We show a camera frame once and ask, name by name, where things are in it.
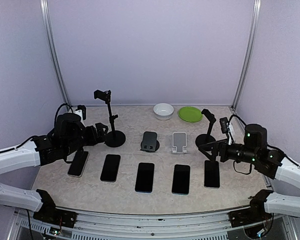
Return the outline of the short black pole phone stand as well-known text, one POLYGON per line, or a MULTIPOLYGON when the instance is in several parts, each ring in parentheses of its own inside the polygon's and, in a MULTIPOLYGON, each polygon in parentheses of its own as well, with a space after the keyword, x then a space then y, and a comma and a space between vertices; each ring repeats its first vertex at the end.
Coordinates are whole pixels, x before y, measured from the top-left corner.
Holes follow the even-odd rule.
POLYGON ((204 115, 208 121, 209 121, 209 125, 208 125, 208 130, 206 133, 203 133, 203 134, 200 134, 196 137, 195 139, 195 145, 199 148, 200 146, 202 145, 205 145, 205 144, 209 144, 209 143, 212 143, 212 142, 215 142, 216 139, 211 135, 211 132, 212 132, 212 129, 213 129, 213 126, 216 122, 216 118, 215 118, 215 115, 212 114, 208 109, 204 108, 202 111, 201 111, 201 114, 204 115))

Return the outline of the tall black pole phone stand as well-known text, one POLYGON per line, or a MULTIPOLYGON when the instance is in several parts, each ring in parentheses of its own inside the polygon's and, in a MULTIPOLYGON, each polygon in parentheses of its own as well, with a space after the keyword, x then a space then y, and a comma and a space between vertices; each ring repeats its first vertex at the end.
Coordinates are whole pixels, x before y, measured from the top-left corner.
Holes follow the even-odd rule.
POLYGON ((125 143, 126 135, 122 131, 116 130, 115 128, 115 119, 117 119, 119 116, 117 114, 116 115, 112 114, 111 94, 112 92, 110 90, 101 91, 99 89, 95 90, 93 93, 94 99, 99 99, 104 101, 108 109, 111 131, 105 135, 105 144, 108 147, 117 148, 122 146, 125 143))

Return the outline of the purple edged black phone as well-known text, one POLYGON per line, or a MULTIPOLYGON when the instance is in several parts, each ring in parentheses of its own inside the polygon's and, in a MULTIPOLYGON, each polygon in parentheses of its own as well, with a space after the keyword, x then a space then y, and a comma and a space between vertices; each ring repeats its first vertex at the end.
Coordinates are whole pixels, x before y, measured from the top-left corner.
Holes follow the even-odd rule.
POLYGON ((102 182, 114 183, 117 180, 121 156, 118 154, 107 154, 104 160, 100 180, 102 182))

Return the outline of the phone with clear case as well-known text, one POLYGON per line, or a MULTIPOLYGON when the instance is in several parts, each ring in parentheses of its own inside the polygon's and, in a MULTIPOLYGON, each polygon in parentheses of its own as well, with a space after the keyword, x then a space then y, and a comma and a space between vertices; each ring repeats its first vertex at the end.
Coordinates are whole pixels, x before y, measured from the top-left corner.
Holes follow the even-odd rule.
POLYGON ((74 155, 72 163, 70 164, 67 175, 80 178, 84 172, 88 157, 88 151, 78 150, 74 155))

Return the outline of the dark round base phone stand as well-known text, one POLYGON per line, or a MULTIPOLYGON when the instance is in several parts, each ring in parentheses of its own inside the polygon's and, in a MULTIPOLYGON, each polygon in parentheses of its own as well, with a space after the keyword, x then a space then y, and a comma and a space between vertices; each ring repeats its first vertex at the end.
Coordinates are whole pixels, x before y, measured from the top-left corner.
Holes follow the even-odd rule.
POLYGON ((143 133, 140 150, 143 152, 154 153, 160 148, 160 143, 157 140, 158 134, 153 131, 145 131, 143 133))

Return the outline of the blue edged black phone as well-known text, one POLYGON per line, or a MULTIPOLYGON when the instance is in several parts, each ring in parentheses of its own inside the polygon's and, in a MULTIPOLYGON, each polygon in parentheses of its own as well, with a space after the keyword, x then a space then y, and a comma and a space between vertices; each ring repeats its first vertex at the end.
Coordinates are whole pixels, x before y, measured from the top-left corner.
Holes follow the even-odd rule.
POLYGON ((153 191, 155 164, 141 162, 138 165, 135 182, 135 191, 138 193, 151 193, 153 191))

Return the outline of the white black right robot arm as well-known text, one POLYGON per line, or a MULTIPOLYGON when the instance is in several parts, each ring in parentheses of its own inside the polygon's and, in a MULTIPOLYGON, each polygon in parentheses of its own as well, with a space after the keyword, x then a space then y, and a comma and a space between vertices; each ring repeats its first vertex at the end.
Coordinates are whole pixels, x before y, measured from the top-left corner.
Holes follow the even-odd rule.
MULTIPOLYGON (((264 176, 300 189, 300 163, 292 160, 281 149, 267 143, 267 129, 251 123, 244 127, 243 143, 230 143, 222 139, 202 144, 198 150, 210 161, 217 157, 222 163, 248 163, 264 176)), ((249 202, 249 208, 239 215, 250 222, 271 218, 272 214, 283 214, 300 218, 300 197, 278 194, 273 190, 260 190, 249 202)))

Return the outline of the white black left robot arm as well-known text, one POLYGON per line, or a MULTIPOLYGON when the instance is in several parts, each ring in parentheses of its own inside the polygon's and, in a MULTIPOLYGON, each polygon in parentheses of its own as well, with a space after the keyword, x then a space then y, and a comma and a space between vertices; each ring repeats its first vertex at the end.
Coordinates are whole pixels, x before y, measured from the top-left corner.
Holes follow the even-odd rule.
MULTIPOLYGON (((105 141, 109 128, 103 123, 85 126, 76 113, 56 117, 54 128, 47 135, 31 136, 20 145, 0 150, 0 175, 27 167, 38 167, 66 160, 85 146, 105 141)), ((40 213, 53 223, 60 211, 45 190, 25 190, 0 183, 0 205, 40 213)))

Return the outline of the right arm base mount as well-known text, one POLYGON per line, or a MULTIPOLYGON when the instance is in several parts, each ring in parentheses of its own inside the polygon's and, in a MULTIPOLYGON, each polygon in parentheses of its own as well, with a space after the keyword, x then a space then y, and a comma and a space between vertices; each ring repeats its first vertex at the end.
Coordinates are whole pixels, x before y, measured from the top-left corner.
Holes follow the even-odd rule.
POLYGON ((232 228, 258 223, 272 218, 271 213, 254 212, 250 208, 230 211, 228 216, 232 228))

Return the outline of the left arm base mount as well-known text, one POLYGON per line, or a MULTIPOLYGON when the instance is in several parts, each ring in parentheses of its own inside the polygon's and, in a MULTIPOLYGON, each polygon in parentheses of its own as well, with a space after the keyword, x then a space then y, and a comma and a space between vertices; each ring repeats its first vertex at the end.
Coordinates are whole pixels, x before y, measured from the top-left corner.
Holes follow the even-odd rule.
POLYGON ((58 208, 40 210, 33 213, 33 218, 35 220, 71 229, 74 228, 77 216, 78 214, 74 211, 62 210, 58 208))

